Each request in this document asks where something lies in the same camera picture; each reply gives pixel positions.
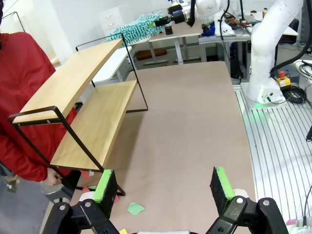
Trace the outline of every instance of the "red sleeve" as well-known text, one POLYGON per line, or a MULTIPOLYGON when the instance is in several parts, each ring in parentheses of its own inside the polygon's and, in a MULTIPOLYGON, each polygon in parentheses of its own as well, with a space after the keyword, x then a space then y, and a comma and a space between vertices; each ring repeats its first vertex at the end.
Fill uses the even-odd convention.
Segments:
POLYGON ((0 126, 0 161, 23 179, 36 182, 47 178, 47 169, 31 161, 10 140, 0 126))
POLYGON ((50 62, 48 56, 41 49, 41 47, 37 44, 37 42, 33 39, 33 37, 31 35, 29 35, 29 37, 31 38, 31 41, 34 43, 35 47, 38 49, 39 54, 41 54, 43 61, 47 64, 47 67, 48 67, 48 69, 52 75, 55 72, 55 68, 54 68, 53 64, 50 62))

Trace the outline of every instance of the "shelf board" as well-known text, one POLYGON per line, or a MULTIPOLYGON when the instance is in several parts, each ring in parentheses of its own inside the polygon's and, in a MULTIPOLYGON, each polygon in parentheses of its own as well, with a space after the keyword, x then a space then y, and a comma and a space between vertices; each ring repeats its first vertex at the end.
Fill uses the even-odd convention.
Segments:
MULTIPOLYGON (((104 63, 122 44, 122 39, 80 50, 37 90, 20 112, 57 106, 64 117, 104 63)), ((53 111, 16 117, 13 123, 57 118, 53 111)))
MULTIPOLYGON (((95 87, 71 127, 92 155, 106 166, 110 151, 127 110, 137 81, 95 87)), ((99 170, 67 132, 51 165, 80 170, 99 170)))

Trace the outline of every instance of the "black metal frame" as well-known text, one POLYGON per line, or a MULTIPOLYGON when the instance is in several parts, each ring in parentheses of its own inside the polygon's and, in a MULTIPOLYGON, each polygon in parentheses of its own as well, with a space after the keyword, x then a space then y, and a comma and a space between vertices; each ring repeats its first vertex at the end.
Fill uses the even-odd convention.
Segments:
POLYGON ((144 99, 144 103, 145 103, 145 106, 146 106, 145 109, 129 110, 129 111, 127 111, 127 113, 148 111, 148 105, 147 105, 147 102, 146 102, 146 99, 145 99, 145 95, 144 95, 144 93, 143 93, 143 90, 142 90, 140 81, 139 81, 139 79, 138 79, 138 77, 137 77, 137 71, 136 71, 136 69, 135 69, 134 62, 133 62, 132 59, 131 59, 131 55, 130 55, 130 52, 129 52, 129 50, 128 50, 128 45, 127 45, 127 42, 126 42, 126 39, 125 39, 123 33, 117 33, 117 34, 109 35, 109 36, 106 36, 106 37, 103 37, 103 38, 99 38, 99 39, 92 40, 92 41, 86 42, 86 43, 84 43, 84 44, 78 45, 78 46, 76 46, 76 51, 77 51, 77 52, 79 51, 78 47, 80 47, 80 46, 87 45, 87 44, 89 44, 89 43, 96 42, 96 41, 103 40, 103 39, 105 39, 105 38, 109 38, 109 37, 117 36, 117 35, 120 35, 120 36, 121 36, 122 41, 123 41, 123 43, 124 43, 124 46, 126 47, 126 50, 127 50, 127 53, 128 53, 128 57, 129 57, 129 60, 130 60, 130 63, 131 63, 132 69, 133 69, 133 72, 134 72, 134 74, 135 74, 135 76, 136 76, 137 84, 138 84, 138 86, 139 86, 139 88, 140 88, 140 91, 141 91, 141 93, 142 93, 142 97, 143 97, 143 99, 144 99))
MULTIPOLYGON (((122 40, 123 40, 123 42, 124 42, 124 44, 126 46, 127 53, 128 53, 128 56, 129 56, 129 60, 131 62, 132 68, 133 68, 135 76, 136 76, 137 83, 138 83, 138 85, 140 87, 140 90, 141 90, 144 102, 146 104, 146 109, 130 110, 130 111, 127 111, 127 112, 130 113, 130 112, 148 111, 148 105, 147 105, 147 102, 146 102, 143 90, 141 88, 140 82, 138 80, 137 73, 136 73, 136 70, 134 68, 134 64, 133 64, 133 61, 131 59, 131 56, 130 56, 129 50, 127 48, 127 44, 126 44, 126 41, 125 41, 125 38, 124 38, 123 34, 121 34, 121 37, 122 37, 122 40)), ((57 106, 49 106, 49 107, 44 107, 44 108, 40 108, 40 109, 36 109, 36 110, 31 110, 31 111, 26 111, 26 112, 13 114, 13 115, 10 115, 8 119, 12 123, 14 128, 17 130, 17 132, 26 140, 26 142, 35 150, 35 152, 48 165, 50 165, 50 167, 52 169, 54 169, 61 177, 63 177, 63 179, 64 179, 63 181, 65 182, 66 186, 70 186, 72 188, 81 189, 80 187, 76 187, 76 185, 74 185, 70 181, 66 180, 66 177, 58 170, 59 166, 55 166, 55 165, 51 165, 50 164, 50 162, 47 160, 47 158, 41 153, 41 151, 31 142, 31 140, 20 129, 21 126, 41 125, 41 124, 51 124, 51 123, 61 123, 61 124, 63 124, 63 126, 66 128, 66 130, 69 132, 69 134, 73 137, 73 139, 76 141, 76 143, 80 146, 80 148, 86 153, 86 155, 92 160, 92 162, 99 168, 99 170, 93 170, 92 169, 92 171, 102 172, 102 173, 104 172, 104 168, 102 167, 102 165, 96 160, 96 158, 92 155, 92 153, 88 150, 88 148, 83 144, 83 142, 77 136, 77 134, 72 129, 70 124, 66 121, 66 118, 63 116, 63 114, 57 108, 57 106), (21 122, 21 123, 14 123, 14 119, 16 117, 30 115, 30 114, 35 114, 35 113, 41 113, 41 112, 47 112, 47 111, 53 111, 56 114, 57 118, 50 118, 50 119, 43 119, 43 120, 33 120, 33 121, 27 121, 27 122, 21 122)), ((121 196, 125 196, 126 195, 126 193, 123 191, 123 189, 119 185, 117 185, 117 188, 120 191, 120 192, 117 193, 118 195, 121 195, 121 196)))
POLYGON ((10 16, 10 15, 14 15, 14 14, 17 14, 17 16, 18 16, 18 18, 19 18, 19 23, 20 23, 20 25, 21 25, 21 28, 22 28, 23 31, 25 32, 24 26, 23 26, 23 24, 22 24, 21 21, 20 21, 20 16, 19 16, 19 14, 18 14, 16 11, 15 11, 15 12, 12 12, 12 13, 10 13, 10 14, 4 16, 4 17, 2 17, 2 19, 6 18, 6 17, 8 17, 8 16, 10 16))

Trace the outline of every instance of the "grooved metal surface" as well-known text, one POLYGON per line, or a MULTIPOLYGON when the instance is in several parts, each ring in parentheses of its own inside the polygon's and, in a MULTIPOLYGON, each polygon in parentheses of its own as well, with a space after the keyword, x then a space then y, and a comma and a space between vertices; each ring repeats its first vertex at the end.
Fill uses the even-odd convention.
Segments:
MULTIPOLYGON (((312 125, 307 103, 249 109, 241 87, 234 86, 251 151, 256 200, 272 197, 285 221, 302 219, 312 184, 312 125)), ((312 215, 312 195, 307 216, 312 215)))

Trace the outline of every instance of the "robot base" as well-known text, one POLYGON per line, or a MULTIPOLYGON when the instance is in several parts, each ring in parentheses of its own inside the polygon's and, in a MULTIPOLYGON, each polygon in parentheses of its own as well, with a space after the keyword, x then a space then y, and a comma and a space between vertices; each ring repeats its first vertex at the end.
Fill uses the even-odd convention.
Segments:
POLYGON ((255 100, 251 100, 248 96, 247 96, 247 91, 248 91, 248 87, 249 87, 249 82, 244 82, 241 83, 240 86, 242 87, 242 91, 244 93, 245 96, 245 100, 246 100, 246 108, 250 109, 263 109, 263 108, 269 108, 269 107, 282 107, 282 106, 287 106, 287 102, 285 101, 285 98, 283 97, 283 99, 281 101, 278 101, 276 103, 280 103, 280 104, 273 104, 270 103, 269 101, 266 103, 259 103, 258 101, 255 100))

